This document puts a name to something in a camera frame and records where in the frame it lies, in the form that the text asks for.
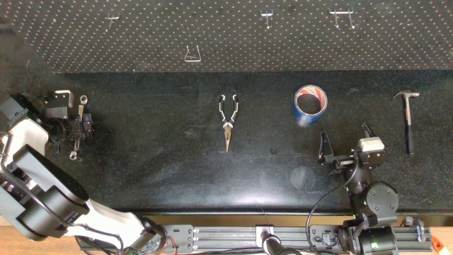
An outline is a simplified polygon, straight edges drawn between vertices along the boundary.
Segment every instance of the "orange object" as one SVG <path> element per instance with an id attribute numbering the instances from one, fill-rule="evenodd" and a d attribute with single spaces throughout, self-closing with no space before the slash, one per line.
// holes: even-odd
<path id="1" fill-rule="evenodd" d="M 439 255 L 450 255 L 447 248 L 442 244 L 442 242 L 439 241 L 439 239 L 435 238 L 434 236 L 431 236 L 431 240 L 432 246 L 437 251 L 437 253 L 439 253 Z"/>

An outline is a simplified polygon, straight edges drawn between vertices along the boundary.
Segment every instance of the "wooden floor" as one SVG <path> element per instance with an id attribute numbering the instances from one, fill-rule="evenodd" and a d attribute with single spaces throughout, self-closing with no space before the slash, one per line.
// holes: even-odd
<path id="1" fill-rule="evenodd" d="M 431 233 L 437 237 L 450 251 L 453 251 L 453 227 L 432 227 Z M 14 227 L 0 227 L 0 254 L 47 254 L 47 255 L 82 255 L 73 237 L 59 239 L 47 238 L 43 242 L 33 242 L 25 238 Z"/>

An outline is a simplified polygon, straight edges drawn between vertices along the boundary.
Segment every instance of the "black tabletop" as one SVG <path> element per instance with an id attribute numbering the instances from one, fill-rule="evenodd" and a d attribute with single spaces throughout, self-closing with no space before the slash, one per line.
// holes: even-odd
<path id="1" fill-rule="evenodd" d="M 398 190 L 399 213 L 453 213 L 453 72 L 279 72 L 68 74 L 76 95 L 88 96 L 96 137 L 69 143 L 51 159 L 99 203 L 137 213 L 308 213 L 344 182 L 319 166 L 320 131 L 335 154 L 347 154 L 368 124 L 388 147 L 376 181 Z M 313 125 L 296 125 L 294 93 L 320 86 L 327 110 Z M 406 154 L 400 90 L 411 99 L 415 155 Z M 218 96 L 225 112 L 239 97 L 239 117 L 225 152 Z M 321 204 L 324 214 L 349 214 L 345 191 Z"/>

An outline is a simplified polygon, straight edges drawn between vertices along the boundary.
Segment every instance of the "perforated metal panel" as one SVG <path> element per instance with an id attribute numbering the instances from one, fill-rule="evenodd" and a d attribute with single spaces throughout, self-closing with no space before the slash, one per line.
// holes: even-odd
<path id="1" fill-rule="evenodd" d="M 453 69 L 450 0 L 8 0 L 0 8 L 54 72 Z M 355 28 L 348 14 L 336 28 L 329 9 L 352 10 Z M 120 16 L 110 29 L 109 15 Z M 201 61 L 185 62 L 197 45 Z"/>

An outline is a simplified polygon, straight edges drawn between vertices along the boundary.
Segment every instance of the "blue tape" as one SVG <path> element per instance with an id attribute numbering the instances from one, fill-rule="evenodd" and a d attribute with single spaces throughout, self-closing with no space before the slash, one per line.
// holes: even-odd
<path id="1" fill-rule="evenodd" d="M 319 103 L 321 104 L 321 110 L 318 113 L 308 114 L 300 109 L 299 105 L 297 104 L 297 99 L 304 94 L 311 94 L 311 95 L 317 97 L 317 99 L 319 100 Z M 299 125 L 305 126 L 310 123 L 316 122 L 317 120 L 319 120 L 321 118 L 321 116 L 327 109 L 326 92 L 324 92 L 324 90 L 322 90 L 320 87 L 314 86 L 314 85 L 306 85 L 306 86 L 301 87 L 294 95 L 293 109 L 294 109 L 294 116 L 296 116 L 297 123 Z"/>

